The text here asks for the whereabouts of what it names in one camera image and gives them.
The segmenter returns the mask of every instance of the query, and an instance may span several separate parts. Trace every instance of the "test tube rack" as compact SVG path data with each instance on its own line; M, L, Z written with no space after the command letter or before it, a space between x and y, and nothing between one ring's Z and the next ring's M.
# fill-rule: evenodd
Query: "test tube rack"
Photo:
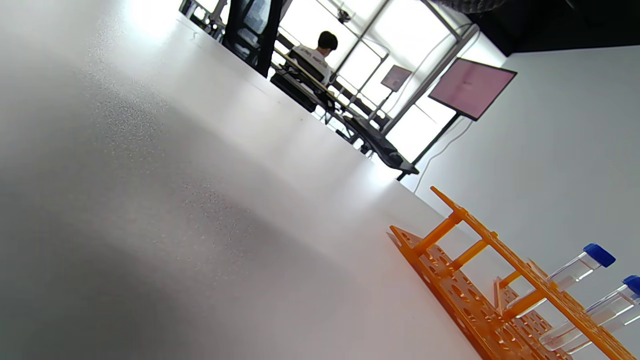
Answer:
M452 213L425 237L392 226L394 243L484 360L571 359L561 350L549 351L539 343L540 335L551 326L537 312L516 318L517 314L506 310L506 304L518 297L509 284L519 277L531 283L538 299L546 298L609 359L636 360L608 331L598 327L569 294L549 284L545 280L546 274L535 263L522 261L498 239L497 233L487 230L466 209L435 187L431 190L452 209ZM462 255L451 259L437 242L461 222L467 223L481 239ZM483 296L461 271L465 263L487 247L515 269L504 279L497 278L494 282L494 302ZM530 305L522 304L525 309Z

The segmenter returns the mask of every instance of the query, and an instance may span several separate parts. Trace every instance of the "table surface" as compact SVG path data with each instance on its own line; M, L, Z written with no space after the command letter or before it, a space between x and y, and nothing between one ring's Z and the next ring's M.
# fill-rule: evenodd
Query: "table surface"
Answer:
M0 5L2 358L479 358L386 234L442 217L177 7Z

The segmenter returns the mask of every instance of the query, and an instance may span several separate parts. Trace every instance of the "man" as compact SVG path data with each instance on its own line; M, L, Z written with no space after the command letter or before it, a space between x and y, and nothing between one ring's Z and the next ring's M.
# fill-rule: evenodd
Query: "man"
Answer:
M323 76L321 83L327 85L332 74L332 69L324 60L332 51L338 48L338 38L329 31L323 31L318 38L318 46L311 49L304 45L296 46L291 51L307 60L311 66L316 68Z

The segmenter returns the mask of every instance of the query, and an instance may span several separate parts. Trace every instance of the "black ceiling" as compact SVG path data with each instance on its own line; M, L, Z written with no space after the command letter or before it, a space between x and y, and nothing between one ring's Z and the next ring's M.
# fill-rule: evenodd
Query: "black ceiling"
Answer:
M468 16L507 56L640 45L640 0L510 0Z

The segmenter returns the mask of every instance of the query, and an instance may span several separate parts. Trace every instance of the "dark hair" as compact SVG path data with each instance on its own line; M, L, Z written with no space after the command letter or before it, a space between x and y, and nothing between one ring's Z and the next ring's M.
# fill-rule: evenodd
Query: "dark hair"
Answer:
M320 49L336 50L338 48L338 38L329 31L323 31L318 38L318 47Z

